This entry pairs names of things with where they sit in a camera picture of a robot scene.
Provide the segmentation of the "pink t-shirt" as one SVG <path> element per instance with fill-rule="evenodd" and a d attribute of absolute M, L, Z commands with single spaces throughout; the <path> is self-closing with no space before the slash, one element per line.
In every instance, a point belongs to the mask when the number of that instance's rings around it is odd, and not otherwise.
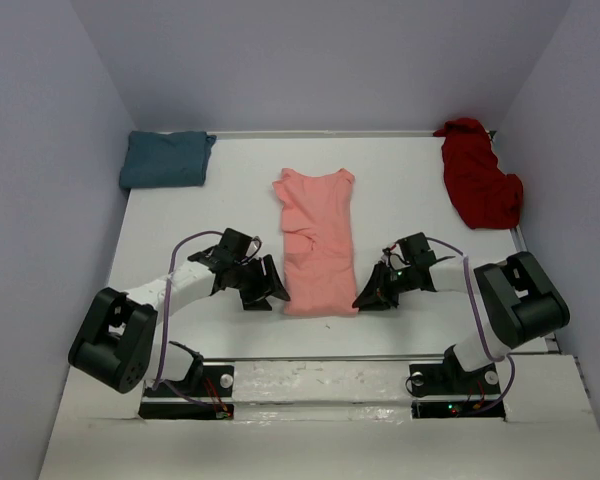
<path fill-rule="evenodd" d="M 286 314 L 357 313 L 350 213 L 354 182 L 344 168 L 318 177 L 284 168 L 272 183 L 282 207 L 284 277 L 290 295 Z"/>

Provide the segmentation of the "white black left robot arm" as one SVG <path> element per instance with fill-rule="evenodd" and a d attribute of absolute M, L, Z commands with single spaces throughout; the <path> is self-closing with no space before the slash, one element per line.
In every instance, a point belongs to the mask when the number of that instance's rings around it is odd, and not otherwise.
<path fill-rule="evenodd" d="M 170 256 L 165 275 L 142 286 L 100 290 L 69 349 L 69 364 L 126 394 L 144 381 L 189 399 L 204 379 L 203 356 L 169 337 L 171 315 L 232 289 L 246 311 L 269 311 L 271 298 L 291 297 L 262 241 L 234 229 L 218 242 L 179 261 Z"/>

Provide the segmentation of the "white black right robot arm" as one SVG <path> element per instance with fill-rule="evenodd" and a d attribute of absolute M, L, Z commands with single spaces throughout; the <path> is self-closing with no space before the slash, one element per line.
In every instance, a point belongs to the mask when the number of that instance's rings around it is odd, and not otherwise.
<path fill-rule="evenodd" d="M 434 242 L 417 233 L 384 249 L 353 303 L 359 311 L 385 311 L 411 291 L 467 295 L 474 332 L 447 348 L 441 362 L 411 367 L 405 385 L 414 397 L 471 395 L 513 350 L 569 324 L 567 303 L 530 252 L 472 263 L 458 248 L 436 256 Z"/>

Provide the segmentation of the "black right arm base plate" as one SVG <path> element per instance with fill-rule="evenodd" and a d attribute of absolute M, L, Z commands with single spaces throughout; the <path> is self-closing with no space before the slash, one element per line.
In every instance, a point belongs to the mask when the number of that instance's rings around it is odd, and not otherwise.
<path fill-rule="evenodd" d="M 506 417 L 503 403 L 495 404 L 501 386 L 494 364 L 456 379 L 441 363 L 411 364 L 405 388 L 416 420 Z"/>

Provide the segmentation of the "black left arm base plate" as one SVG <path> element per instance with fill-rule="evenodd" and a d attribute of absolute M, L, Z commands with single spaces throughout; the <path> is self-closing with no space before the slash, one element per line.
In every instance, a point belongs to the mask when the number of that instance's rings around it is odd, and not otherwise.
<path fill-rule="evenodd" d="M 234 377 L 234 364 L 211 362 L 190 393 L 183 386 L 161 384 L 153 390 L 147 385 L 138 414 L 145 420 L 232 420 Z"/>

